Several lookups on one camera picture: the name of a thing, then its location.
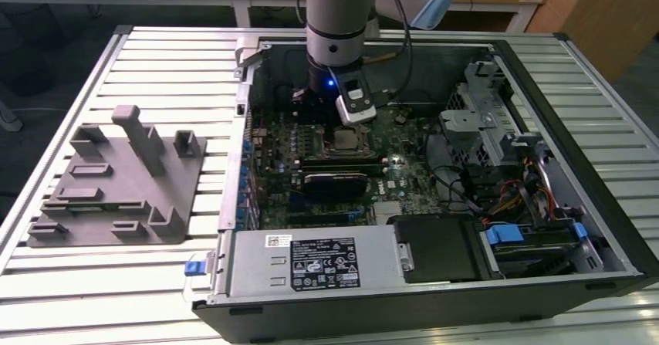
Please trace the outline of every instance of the slotted aluminum surface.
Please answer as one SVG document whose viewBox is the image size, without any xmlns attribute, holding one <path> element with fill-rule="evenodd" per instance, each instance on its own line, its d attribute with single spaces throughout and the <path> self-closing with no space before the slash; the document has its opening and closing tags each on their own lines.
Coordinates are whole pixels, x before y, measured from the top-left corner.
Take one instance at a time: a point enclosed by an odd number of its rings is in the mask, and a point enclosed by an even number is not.
<svg viewBox="0 0 659 345">
<path fill-rule="evenodd" d="M 399 38 L 399 32 L 383 32 Z M 305 36 L 286 29 L 135 28 L 115 36 L 63 128 L 0 229 L 3 343 L 221 344 L 190 301 L 209 279 L 186 279 L 183 264 L 215 248 L 227 167 L 234 77 L 241 38 Z M 427 39 L 506 39 L 653 250 L 659 251 L 657 138 L 569 42 L 553 36 L 421 32 Z M 516 99 L 528 126 L 532 117 Z M 109 136 L 117 104 L 137 104 L 162 136 L 193 129 L 209 137 L 189 240 L 182 245 L 31 249 L 26 229 L 74 153 L 69 128 L 98 123 Z M 299 343 L 656 343 L 659 286 L 594 301 L 552 320 L 382 333 Z"/>
</svg>

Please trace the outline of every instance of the open computer chassis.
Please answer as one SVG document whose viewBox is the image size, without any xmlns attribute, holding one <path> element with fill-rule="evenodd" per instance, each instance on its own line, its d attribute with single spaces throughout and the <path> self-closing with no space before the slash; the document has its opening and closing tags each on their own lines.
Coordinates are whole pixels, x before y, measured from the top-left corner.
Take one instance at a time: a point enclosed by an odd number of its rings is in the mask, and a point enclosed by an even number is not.
<svg viewBox="0 0 659 345">
<path fill-rule="evenodd" d="M 540 320 L 657 281 L 654 254 L 505 41 L 415 41 L 409 95 L 385 95 L 375 121 L 350 128 L 291 102 L 301 40 L 262 45 L 207 259 L 214 294 L 194 304 L 226 340 Z M 369 67 L 373 91 L 401 63 Z"/>
</svg>

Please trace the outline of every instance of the power supply label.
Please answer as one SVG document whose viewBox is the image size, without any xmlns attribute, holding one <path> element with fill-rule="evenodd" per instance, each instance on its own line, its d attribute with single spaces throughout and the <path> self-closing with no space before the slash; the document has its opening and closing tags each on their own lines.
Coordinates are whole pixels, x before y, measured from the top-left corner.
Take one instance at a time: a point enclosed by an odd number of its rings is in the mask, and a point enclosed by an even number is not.
<svg viewBox="0 0 659 345">
<path fill-rule="evenodd" d="M 291 288 L 295 291 L 359 287 L 354 238 L 291 241 Z"/>
</svg>

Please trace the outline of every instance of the chip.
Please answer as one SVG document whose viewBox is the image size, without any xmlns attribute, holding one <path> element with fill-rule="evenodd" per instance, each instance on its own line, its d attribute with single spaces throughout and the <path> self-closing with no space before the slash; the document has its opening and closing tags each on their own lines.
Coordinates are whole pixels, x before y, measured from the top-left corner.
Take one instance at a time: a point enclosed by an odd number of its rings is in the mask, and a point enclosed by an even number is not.
<svg viewBox="0 0 659 345">
<path fill-rule="evenodd" d="M 338 150 L 357 150 L 359 138 L 354 129 L 342 128 L 334 132 L 334 147 Z"/>
</svg>

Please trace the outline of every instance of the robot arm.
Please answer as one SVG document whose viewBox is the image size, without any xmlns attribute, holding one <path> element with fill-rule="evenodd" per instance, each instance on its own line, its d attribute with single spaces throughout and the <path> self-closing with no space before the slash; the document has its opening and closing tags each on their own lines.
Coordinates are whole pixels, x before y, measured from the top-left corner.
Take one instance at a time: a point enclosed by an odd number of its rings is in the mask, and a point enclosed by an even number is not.
<svg viewBox="0 0 659 345">
<path fill-rule="evenodd" d="M 451 0 L 401 0 L 413 27 L 433 29 Z M 395 0 L 307 0 L 307 52 L 310 89 L 323 101 L 337 100 L 345 125 L 377 115 L 369 83 L 362 71 L 369 13 L 378 11 L 401 19 Z"/>
</svg>

